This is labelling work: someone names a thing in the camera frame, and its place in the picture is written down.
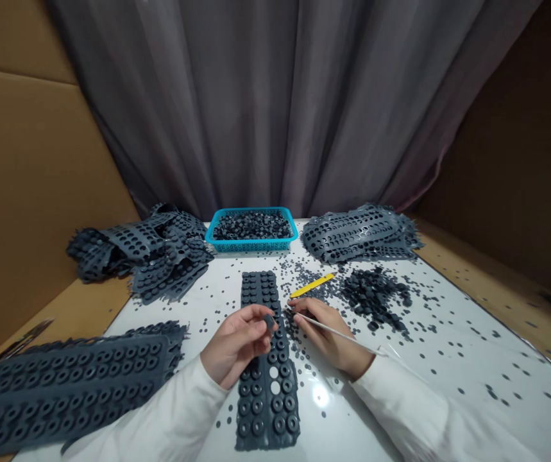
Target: white tabletop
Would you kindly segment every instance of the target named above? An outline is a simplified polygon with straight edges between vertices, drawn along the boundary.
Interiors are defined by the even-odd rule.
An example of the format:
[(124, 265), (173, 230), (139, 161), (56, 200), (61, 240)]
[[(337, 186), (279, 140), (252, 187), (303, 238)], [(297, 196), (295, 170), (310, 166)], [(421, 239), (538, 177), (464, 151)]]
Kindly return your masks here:
[[(307, 220), (295, 222), (301, 232)], [(240, 308), (241, 274), (272, 270), (280, 288), (283, 283), (292, 282), (291, 270), (288, 274), (284, 271), (282, 276), (281, 263), (284, 261), (300, 261), (304, 268), (323, 274), (337, 270), (337, 267), (322, 266), (305, 251), (299, 239), (286, 252), (220, 253), (183, 300), (171, 304), (158, 300), (147, 306), (130, 300), (107, 330), (107, 335), (122, 334), (128, 329), (160, 321), (190, 323), (191, 336), (182, 347), (185, 358), (180, 368), (183, 368), (208, 343), (225, 314)], [(389, 326), (372, 335), (365, 319), (334, 298), (331, 302), (335, 307), (346, 309), (346, 321), (356, 320), (352, 327), (361, 330), (357, 339), (399, 355), (435, 389), (491, 413), (505, 422), (541, 459), (551, 460), (551, 365), (420, 259), (347, 264), (346, 273), (354, 268), (375, 266), (391, 270), (400, 280), (407, 275), (424, 285), (420, 286), (420, 296), (411, 293), (409, 314), (403, 313), (403, 307), (394, 310), (403, 315), (403, 322), (414, 341), (406, 341)], [(288, 295), (280, 289), (282, 305)], [(435, 296), (438, 301), (424, 300), (423, 295)], [(437, 333), (423, 331), (420, 325), (425, 328), (435, 325)], [(300, 350), (306, 351), (303, 360), (291, 354), (298, 381), (303, 383), (298, 390), (301, 434), (297, 444), (283, 450), (260, 451), (258, 455), (235, 451), (239, 399), (235, 386), (217, 416), (220, 426), (214, 422), (199, 461), (250, 461), (260, 457), (265, 462), (282, 462), (282, 458), (324, 462), (349, 460), (350, 456), (357, 461), (401, 460), (401, 455), (355, 395), (346, 377), (327, 365), (308, 340), (301, 341)], [(487, 385), (491, 386), (497, 400), (488, 393)], [(229, 405), (233, 406), (232, 411), (228, 410)], [(56, 461), (60, 459), (61, 446), (25, 450), (15, 460)]]

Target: cardboard panel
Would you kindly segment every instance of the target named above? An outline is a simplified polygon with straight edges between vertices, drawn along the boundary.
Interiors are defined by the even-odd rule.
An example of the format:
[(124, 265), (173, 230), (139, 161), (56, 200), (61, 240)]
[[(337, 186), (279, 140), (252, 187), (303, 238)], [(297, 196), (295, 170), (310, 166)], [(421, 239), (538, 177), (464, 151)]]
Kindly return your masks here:
[(0, 71), (76, 83), (44, 0), (0, 0)]
[(0, 343), (76, 278), (75, 228), (137, 219), (79, 88), (0, 73)]
[(481, 90), (416, 213), (551, 289), (551, 1)]

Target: yellow plastic tool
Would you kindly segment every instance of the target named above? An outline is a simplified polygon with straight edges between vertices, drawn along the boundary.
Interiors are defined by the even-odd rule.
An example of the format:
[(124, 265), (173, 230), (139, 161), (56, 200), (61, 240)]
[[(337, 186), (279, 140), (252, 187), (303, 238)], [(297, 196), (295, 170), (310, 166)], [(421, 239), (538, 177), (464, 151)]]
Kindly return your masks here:
[(296, 298), (298, 296), (303, 295), (306, 292), (309, 292), (311, 289), (314, 289), (314, 288), (318, 287), (320, 284), (324, 284), (326, 281), (333, 279), (336, 274), (337, 274), (336, 271), (335, 271), (335, 273), (329, 273), (326, 276), (313, 281), (311, 284), (307, 284), (305, 287), (302, 287), (301, 289), (297, 290), (296, 292), (291, 293), (290, 298)]

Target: gray curtain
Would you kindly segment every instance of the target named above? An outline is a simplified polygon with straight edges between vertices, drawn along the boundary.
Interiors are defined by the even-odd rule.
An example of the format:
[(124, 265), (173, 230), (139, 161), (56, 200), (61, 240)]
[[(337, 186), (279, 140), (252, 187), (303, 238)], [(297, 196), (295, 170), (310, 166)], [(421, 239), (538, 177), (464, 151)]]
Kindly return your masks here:
[(540, 0), (48, 0), (143, 215), (412, 203)]

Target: white long-sleeve shirt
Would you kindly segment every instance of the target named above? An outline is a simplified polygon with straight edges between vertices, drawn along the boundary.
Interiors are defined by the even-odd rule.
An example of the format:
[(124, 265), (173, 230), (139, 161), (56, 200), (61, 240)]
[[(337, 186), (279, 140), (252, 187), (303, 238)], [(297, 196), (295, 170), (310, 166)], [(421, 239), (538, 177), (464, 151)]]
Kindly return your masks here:
[[(538, 462), (506, 428), (388, 356), (376, 356), (352, 387), (406, 462)], [(63, 460), (193, 461), (227, 394), (197, 356), (142, 407), (71, 445)]]

